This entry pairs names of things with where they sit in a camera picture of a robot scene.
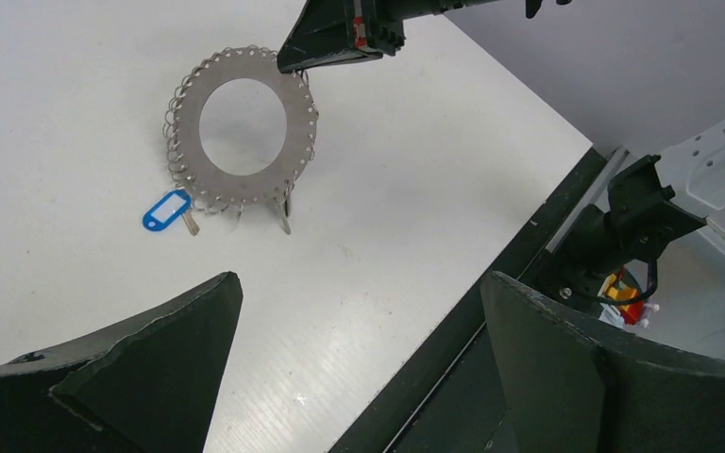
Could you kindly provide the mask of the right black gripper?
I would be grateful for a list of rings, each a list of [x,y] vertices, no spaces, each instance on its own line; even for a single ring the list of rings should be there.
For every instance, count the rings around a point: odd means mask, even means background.
[[[403,21],[389,1],[310,0],[278,50],[283,74],[394,56],[405,44]]]

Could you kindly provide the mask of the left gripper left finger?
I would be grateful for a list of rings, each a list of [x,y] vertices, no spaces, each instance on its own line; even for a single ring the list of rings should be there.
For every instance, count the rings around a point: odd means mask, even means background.
[[[0,364],[0,452],[200,452],[244,294],[232,272]]]

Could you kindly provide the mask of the blue-headed key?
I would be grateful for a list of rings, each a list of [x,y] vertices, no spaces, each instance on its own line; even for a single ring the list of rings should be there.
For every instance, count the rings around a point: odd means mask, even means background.
[[[193,200],[184,189],[174,189],[163,196],[143,214],[142,225],[148,231],[162,232],[179,219],[191,235],[200,232],[193,217]]]

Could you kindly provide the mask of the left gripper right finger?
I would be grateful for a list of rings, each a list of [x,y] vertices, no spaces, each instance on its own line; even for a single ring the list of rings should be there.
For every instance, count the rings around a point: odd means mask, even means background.
[[[725,360],[634,335],[493,272],[481,283],[522,452],[725,452]]]

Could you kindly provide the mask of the metal disc with keyrings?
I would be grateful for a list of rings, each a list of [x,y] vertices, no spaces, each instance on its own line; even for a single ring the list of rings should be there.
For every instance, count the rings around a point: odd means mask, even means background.
[[[164,114],[167,169],[191,211],[241,217],[266,207],[286,234],[296,181],[315,156],[319,111],[308,75],[275,50],[227,47],[175,88]]]

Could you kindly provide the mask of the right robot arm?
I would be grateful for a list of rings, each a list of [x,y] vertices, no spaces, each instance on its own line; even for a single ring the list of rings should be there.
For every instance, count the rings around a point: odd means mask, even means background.
[[[394,56],[407,21],[453,22],[603,150],[638,159],[613,176],[530,274],[580,311],[617,305],[609,278],[648,266],[725,207],[725,1],[309,1],[279,51],[283,73]]]

